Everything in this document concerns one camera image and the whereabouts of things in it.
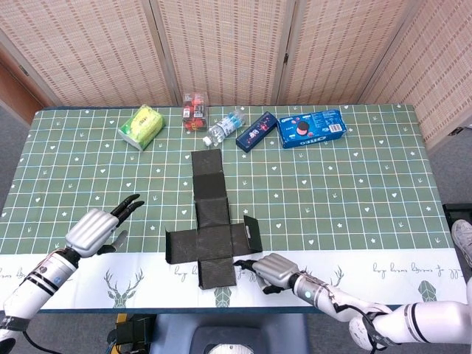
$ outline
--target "bottle cap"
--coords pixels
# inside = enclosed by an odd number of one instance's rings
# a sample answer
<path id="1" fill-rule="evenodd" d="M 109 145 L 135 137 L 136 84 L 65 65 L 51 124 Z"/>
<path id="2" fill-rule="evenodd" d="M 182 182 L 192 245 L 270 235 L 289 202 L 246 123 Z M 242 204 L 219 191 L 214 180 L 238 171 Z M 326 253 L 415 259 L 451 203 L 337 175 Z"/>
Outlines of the bottle cap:
<path id="1" fill-rule="evenodd" d="M 208 136 L 205 136 L 204 143 L 206 146 L 210 146 L 212 144 L 212 140 Z"/>

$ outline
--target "white shoe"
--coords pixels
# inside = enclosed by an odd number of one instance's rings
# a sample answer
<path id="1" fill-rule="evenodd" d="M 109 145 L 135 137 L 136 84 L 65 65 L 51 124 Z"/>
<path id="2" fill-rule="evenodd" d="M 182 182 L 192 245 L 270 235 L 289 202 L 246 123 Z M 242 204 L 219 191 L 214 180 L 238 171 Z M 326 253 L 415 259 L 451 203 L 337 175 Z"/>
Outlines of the white shoe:
<path id="1" fill-rule="evenodd" d="M 472 225 L 465 220 L 458 220 L 452 225 L 451 234 L 452 240 L 472 268 Z"/>

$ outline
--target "clear plastic container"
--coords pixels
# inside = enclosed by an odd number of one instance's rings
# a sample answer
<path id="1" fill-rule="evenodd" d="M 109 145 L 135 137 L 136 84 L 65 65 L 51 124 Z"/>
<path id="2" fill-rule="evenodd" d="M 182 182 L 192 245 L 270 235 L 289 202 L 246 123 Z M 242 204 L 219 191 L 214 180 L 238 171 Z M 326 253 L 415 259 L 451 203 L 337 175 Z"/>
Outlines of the clear plastic container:
<path id="1" fill-rule="evenodd" d="M 210 146 L 213 144 L 214 146 L 217 146 L 233 131 L 242 127 L 246 122 L 246 115 L 243 111 L 244 107 L 237 108 L 235 111 L 225 116 L 221 121 L 213 125 L 208 130 L 208 134 L 204 137 L 205 145 Z"/>

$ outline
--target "woven panel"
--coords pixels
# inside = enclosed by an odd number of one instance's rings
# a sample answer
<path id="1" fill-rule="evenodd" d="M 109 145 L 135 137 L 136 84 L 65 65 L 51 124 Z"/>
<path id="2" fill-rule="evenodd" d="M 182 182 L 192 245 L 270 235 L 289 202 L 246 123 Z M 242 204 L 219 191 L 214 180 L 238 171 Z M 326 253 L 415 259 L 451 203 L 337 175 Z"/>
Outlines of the woven panel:
<path id="1" fill-rule="evenodd" d="M 471 58 L 472 2 L 425 1 L 365 100 L 413 104 L 428 146 L 472 105 Z"/>
<path id="2" fill-rule="evenodd" d="M 0 27 L 64 105 L 171 104 L 133 1 L 0 1 Z"/>
<path id="3" fill-rule="evenodd" d="M 286 1 L 159 1 L 178 87 L 212 105 L 269 104 Z"/>
<path id="4" fill-rule="evenodd" d="M 282 103 L 353 103 L 384 54 L 406 0 L 309 1 Z"/>

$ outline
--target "blue snack box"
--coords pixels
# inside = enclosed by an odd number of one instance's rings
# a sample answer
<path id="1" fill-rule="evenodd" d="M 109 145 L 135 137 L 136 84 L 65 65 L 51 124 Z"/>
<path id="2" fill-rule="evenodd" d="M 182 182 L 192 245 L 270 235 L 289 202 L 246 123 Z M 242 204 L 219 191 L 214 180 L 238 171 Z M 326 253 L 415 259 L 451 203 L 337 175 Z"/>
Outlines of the blue snack box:
<path id="1" fill-rule="evenodd" d="M 243 149 L 245 153 L 257 145 L 264 136 L 269 134 L 277 125 L 277 118 L 271 113 L 265 112 L 249 128 L 236 138 L 236 145 Z"/>
<path id="2" fill-rule="evenodd" d="M 281 118 L 277 125 L 285 149 L 339 139 L 347 131 L 337 109 Z"/>

